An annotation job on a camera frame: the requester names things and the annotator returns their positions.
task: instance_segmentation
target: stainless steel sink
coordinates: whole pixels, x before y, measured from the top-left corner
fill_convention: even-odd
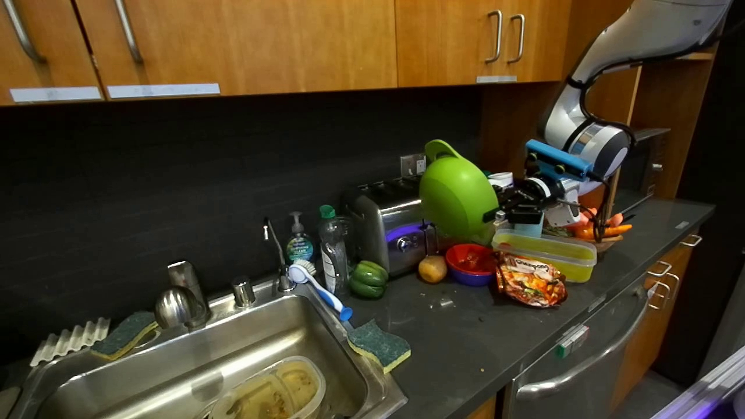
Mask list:
[[[211,417],[211,402],[264,368],[306,355],[327,378],[316,417],[389,417],[404,390],[378,366],[346,343],[343,324],[310,285],[230,313],[191,332],[164,332],[158,342],[103,363],[74,354],[32,370],[13,417]]]

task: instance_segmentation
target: dish drying rack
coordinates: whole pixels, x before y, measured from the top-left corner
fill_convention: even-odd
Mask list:
[[[88,349],[108,335],[110,318],[103,315],[99,315],[95,320],[86,320],[84,326],[74,326],[73,329],[63,327],[58,335],[46,335],[46,339],[37,347],[29,366],[37,368],[41,363],[49,363],[53,359],[63,359],[69,354]]]

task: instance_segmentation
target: dark countertop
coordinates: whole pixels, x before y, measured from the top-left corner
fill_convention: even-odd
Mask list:
[[[427,284],[414,274],[389,284],[387,298],[343,295],[354,324],[375,318],[413,343],[413,359],[393,370],[408,396],[396,417],[465,417],[495,398],[510,378],[576,320],[626,289],[687,232],[712,204],[647,200],[637,208],[634,229],[605,251],[587,284],[571,284],[556,308],[532,308],[455,281]]]

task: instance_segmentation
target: wall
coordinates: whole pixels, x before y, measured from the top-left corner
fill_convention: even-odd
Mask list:
[[[0,108],[0,363],[152,307],[186,258],[208,293],[277,267],[264,217],[315,229],[346,185],[446,136],[477,154],[476,87]]]

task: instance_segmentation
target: plastic bottle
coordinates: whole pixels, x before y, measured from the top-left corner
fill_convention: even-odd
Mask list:
[[[319,251],[322,251],[322,264],[323,264],[323,279],[327,289],[336,293],[339,284],[348,284],[349,276],[349,258],[348,258],[348,225],[346,221],[336,214],[334,204],[322,204],[319,206]]]
[[[287,242],[287,258],[290,261],[310,261],[312,258],[312,240],[301,221],[301,212],[291,212],[294,217],[294,225],[291,225],[291,232],[294,237]]]

